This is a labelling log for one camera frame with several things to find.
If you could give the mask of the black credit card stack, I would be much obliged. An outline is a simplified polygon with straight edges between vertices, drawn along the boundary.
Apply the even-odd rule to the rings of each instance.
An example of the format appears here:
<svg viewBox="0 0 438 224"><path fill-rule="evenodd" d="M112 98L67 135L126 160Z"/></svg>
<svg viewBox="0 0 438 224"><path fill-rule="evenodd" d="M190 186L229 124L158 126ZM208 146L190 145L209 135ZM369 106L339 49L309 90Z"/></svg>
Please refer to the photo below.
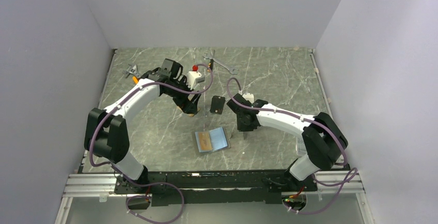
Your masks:
<svg viewBox="0 0 438 224"><path fill-rule="evenodd" d="M214 95L211 99L210 113L221 115L225 105L225 97Z"/></svg>

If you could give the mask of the grey card holder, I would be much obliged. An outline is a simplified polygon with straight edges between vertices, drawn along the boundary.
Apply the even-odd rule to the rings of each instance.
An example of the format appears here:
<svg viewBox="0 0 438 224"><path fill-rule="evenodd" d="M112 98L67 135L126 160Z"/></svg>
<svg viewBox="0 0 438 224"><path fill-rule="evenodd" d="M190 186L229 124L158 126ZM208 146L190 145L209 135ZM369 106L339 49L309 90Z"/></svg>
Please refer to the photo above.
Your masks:
<svg viewBox="0 0 438 224"><path fill-rule="evenodd" d="M198 153L200 154L214 153L231 148L229 137L224 127L218 127L216 129L212 129L209 131L202 131L202 132L208 132L210 134L212 151L201 152L199 149L198 136L197 136L199 132L193 132L192 137L195 144L195 150Z"/></svg>

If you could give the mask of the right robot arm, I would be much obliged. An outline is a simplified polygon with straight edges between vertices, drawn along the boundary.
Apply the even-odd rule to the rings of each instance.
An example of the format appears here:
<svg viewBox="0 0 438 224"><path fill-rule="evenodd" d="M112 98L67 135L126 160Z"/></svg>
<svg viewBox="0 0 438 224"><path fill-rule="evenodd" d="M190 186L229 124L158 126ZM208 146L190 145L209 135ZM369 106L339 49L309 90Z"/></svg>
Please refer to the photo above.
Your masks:
<svg viewBox="0 0 438 224"><path fill-rule="evenodd" d="M252 103L239 93L227 106L237 117L238 131L250 132L265 126L291 134L304 143L305 154L292 162L285 173L285 185L290 190L298 190L315 172L332 169L348 146L337 124L324 112L298 114L265 100Z"/></svg>

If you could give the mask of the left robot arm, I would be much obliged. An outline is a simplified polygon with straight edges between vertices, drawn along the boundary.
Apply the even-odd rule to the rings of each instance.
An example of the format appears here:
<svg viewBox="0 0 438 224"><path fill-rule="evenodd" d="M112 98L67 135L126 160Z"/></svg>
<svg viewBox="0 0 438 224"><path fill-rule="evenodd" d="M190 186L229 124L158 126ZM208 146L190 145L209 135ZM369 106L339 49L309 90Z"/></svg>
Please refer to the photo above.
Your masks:
<svg viewBox="0 0 438 224"><path fill-rule="evenodd" d="M160 67L145 72L137 78L135 86L115 103L104 109L94 108L87 117L84 148L89 152L92 166L98 166L93 156L106 159L128 178L128 186L135 193L142 193L149 184L148 169L129 151L128 123L146 105L161 95L172 98L185 114L198 113L200 91L194 88L205 81L205 76L194 65L183 74L183 66L165 59Z"/></svg>

